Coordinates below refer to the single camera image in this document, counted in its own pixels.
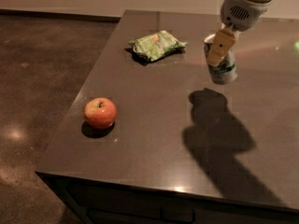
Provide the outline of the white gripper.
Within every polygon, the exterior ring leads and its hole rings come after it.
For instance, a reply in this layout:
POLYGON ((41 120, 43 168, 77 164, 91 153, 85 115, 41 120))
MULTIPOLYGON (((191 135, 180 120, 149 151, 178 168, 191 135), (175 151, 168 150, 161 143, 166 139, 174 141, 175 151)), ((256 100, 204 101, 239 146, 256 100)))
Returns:
POLYGON ((214 67, 227 55, 236 42, 235 31, 245 32, 253 27, 267 11, 272 0, 223 0, 221 5, 222 27, 215 33, 207 63, 214 67))

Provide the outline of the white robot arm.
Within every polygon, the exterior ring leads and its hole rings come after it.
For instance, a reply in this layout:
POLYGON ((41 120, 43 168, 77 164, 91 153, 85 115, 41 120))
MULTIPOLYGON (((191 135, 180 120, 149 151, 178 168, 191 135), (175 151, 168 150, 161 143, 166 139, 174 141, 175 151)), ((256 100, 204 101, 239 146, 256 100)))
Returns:
POLYGON ((252 28, 268 10, 273 0, 223 0, 221 28, 216 32, 207 62, 218 66, 239 35, 252 28))

